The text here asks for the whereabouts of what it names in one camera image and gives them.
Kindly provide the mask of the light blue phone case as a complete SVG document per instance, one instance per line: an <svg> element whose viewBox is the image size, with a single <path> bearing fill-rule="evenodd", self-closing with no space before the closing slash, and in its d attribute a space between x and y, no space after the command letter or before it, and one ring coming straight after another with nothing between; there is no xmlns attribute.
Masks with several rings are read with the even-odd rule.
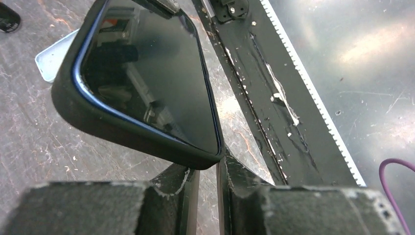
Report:
<svg viewBox="0 0 415 235"><path fill-rule="evenodd" d="M62 61L79 29L71 32L35 56L35 63L45 82L53 83Z"/></svg>

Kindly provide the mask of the black and yellow drink can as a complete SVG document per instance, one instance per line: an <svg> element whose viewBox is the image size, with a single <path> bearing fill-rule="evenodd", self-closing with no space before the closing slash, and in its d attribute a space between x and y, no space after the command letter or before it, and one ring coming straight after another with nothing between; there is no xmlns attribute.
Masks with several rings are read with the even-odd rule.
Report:
<svg viewBox="0 0 415 235"><path fill-rule="evenodd" d="M20 15L3 2L0 3L0 31L12 33L21 25Z"/></svg>

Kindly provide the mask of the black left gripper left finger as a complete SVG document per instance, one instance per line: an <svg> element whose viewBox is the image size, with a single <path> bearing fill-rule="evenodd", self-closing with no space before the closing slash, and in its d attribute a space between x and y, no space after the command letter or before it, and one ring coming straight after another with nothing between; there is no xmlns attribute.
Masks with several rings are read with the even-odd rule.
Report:
<svg viewBox="0 0 415 235"><path fill-rule="evenodd" d="M3 235L193 235L200 172L178 164L149 181L47 182L28 189Z"/></svg>

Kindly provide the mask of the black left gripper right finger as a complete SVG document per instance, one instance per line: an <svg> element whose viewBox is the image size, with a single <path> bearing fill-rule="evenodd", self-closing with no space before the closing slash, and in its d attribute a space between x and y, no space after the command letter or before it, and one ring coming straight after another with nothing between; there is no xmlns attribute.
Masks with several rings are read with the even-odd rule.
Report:
<svg viewBox="0 0 415 235"><path fill-rule="evenodd" d="M217 164L222 235L403 235L391 203L366 187L274 186L228 149Z"/></svg>

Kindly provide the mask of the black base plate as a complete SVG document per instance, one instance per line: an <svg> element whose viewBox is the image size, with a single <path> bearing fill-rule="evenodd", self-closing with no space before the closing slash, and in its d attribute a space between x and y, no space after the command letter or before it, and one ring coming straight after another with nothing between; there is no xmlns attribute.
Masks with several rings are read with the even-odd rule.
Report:
<svg viewBox="0 0 415 235"><path fill-rule="evenodd" d="M261 0L195 0L277 185L357 186Z"/></svg>

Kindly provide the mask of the black phone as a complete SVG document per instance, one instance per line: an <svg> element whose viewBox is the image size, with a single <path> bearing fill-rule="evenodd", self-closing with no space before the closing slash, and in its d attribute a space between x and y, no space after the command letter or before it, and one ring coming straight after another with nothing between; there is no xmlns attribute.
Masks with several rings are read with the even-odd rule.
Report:
<svg viewBox="0 0 415 235"><path fill-rule="evenodd" d="M196 26L174 0L97 0L54 79L73 127L196 170L225 143Z"/></svg>

